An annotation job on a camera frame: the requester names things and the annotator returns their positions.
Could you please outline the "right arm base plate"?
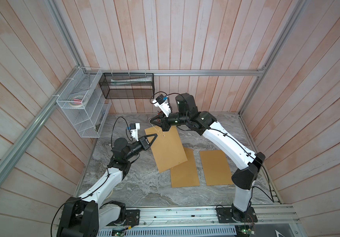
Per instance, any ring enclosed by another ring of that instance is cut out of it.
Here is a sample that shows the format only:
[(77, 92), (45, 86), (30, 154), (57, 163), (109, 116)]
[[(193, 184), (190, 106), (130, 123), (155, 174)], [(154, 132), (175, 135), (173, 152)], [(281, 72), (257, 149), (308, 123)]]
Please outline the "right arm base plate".
[(246, 212), (241, 212), (234, 206), (223, 207), (218, 205), (215, 208), (218, 222), (220, 224), (226, 223), (256, 223), (258, 222), (257, 215), (254, 208), (250, 206)]

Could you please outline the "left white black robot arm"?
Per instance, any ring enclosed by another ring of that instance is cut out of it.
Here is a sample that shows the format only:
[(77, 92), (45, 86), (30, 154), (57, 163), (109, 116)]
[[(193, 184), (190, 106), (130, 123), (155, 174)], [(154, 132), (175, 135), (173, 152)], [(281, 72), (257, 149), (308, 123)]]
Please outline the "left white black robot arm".
[(125, 138), (116, 139), (112, 147), (112, 157), (102, 177), (79, 197), (70, 197), (62, 205), (58, 237), (95, 237), (110, 223), (124, 223), (124, 203), (109, 201), (103, 203), (112, 190), (127, 176), (132, 162), (153, 145), (157, 134), (141, 136), (129, 143)]

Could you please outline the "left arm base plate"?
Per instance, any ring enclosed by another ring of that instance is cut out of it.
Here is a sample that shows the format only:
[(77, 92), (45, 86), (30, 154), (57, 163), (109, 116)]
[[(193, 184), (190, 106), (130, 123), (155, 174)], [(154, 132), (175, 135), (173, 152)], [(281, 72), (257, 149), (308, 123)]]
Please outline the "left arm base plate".
[(122, 227), (122, 226), (138, 226), (140, 220), (140, 210), (126, 210), (122, 217), (119, 217), (116, 221), (107, 224), (108, 227)]

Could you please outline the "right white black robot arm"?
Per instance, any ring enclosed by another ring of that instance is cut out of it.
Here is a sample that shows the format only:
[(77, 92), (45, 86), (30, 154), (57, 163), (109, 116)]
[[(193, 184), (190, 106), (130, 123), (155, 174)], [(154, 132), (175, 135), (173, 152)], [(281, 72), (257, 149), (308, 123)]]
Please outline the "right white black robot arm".
[(211, 113), (199, 111), (192, 95), (176, 95), (177, 112), (172, 111), (168, 97), (159, 94), (157, 98), (151, 99), (151, 103), (159, 108), (160, 112), (150, 119), (150, 123), (160, 127), (163, 132), (169, 131), (173, 126), (185, 125), (190, 131), (198, 133), (222, 150), (237, 167), (232, 175), (236, 186), (232, 211), (236, 214), (246, 213), (251, 206), (252, 185), (257, 179), (265, 155), (245, 147)]

